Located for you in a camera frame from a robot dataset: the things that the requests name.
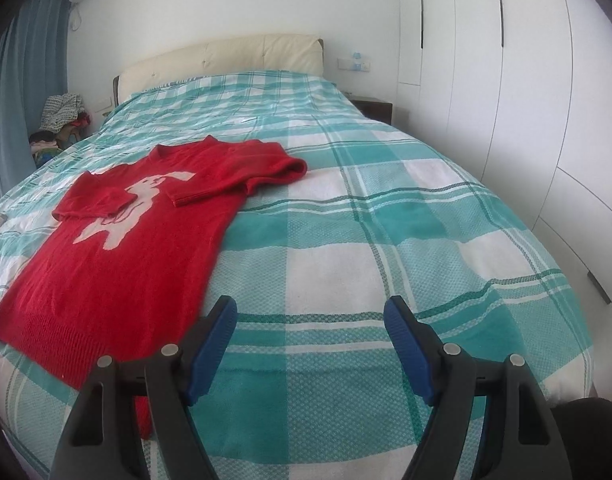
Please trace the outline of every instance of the curtain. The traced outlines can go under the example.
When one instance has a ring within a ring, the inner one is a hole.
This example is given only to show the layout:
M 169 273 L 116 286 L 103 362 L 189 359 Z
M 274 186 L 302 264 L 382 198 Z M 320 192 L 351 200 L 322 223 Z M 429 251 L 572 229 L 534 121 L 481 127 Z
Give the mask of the curtain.
M 67 92 L 68 0 L 27 0 L 0 39 L 0 198 L 33 171 L 28 136 Z

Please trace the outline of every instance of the white wardrobe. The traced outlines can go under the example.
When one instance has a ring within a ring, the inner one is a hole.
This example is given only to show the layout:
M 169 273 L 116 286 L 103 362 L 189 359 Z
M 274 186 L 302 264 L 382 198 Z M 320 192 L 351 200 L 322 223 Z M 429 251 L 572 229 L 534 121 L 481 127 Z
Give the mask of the white wardrobe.
M 612 400 L 612 24 L 594 0 L 401 0 L 400 48 L 395 126 L 553 254 Z

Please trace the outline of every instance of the silver screw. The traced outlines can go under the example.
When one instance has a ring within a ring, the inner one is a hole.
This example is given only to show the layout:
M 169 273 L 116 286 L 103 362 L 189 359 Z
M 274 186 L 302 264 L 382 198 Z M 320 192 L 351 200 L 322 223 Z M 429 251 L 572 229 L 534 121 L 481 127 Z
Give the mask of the silver screw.
M 112 362 L 113 362 L 113 358 L 110 357 L 110 355 L 102 355 L 97 360 L 97 366 L 99 366 L 100 368 L 106 368 L 107 366 L 110 366 L 110 363 Z
M 178 351 L 179 346 L 177 346 L 175 343 L 168 343 L 167 345 L 161 347 L 161 354 L 165 355 L 166 357 L 175 355 Z
M 526 363 L 526 360 L 519 354 L 512 354 L 510 356 L 510 362 L 515 366 L 523 366 Z
M 446 343 L 443 346 L 443 351 L 448 355 L 459 355 L 461 354 L 461 347 L 454 343 Z

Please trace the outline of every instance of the teal and white plaid blanket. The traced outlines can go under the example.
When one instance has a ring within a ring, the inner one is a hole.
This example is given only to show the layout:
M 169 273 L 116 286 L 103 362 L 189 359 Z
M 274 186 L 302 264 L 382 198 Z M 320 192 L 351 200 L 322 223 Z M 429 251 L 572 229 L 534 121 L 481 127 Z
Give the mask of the teal and white plaid blanket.
M 551 400 L 588 393 L 591 342 L 577 300 L 532 233 L 456 164 L 303 74 L 211 76 L 132 96 L 99 135 L 0 201 L 9 217 L 0 298 L 55 229 L 51 210 L 80 173 L 208 134 L 280 142 L 309 168 L 247 201 L 204 301 L 228 294 L 240 312 L 209 395 L 191 409 L 220 478 L 401 478 L 429 409 L 384 329 L 393 294 L 473 356 L 523 355 Z M 44 478 L 75 397 L 0 343 L 0 417 Z M 473 407 L 461 478 L 470 477 L 483 409 Z M 166 478 L 157 443 L 144 449 L 152 477 Z

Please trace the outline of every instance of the blue gripper pad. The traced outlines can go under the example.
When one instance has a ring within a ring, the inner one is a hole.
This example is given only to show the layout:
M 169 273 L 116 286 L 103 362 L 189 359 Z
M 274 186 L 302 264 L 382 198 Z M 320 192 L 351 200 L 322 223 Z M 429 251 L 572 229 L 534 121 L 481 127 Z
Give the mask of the blue gripper pad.
M 426 404 L 432 405 L 435 389 L 431 364 L 392 298 L 384 305 L 384 325 L 413 393 L 422 397 Z
M 217 373 L 217 368 L 236 325 L 237 303 L 230 298 L 224 310 L 219 314 L 205 343 L 193 359 L 190 382 L 184 393 L 187 405 L 192 406 L 199 397 L 204 396 L 211 389 L 212 380 L 215 378 L 215 373 Z

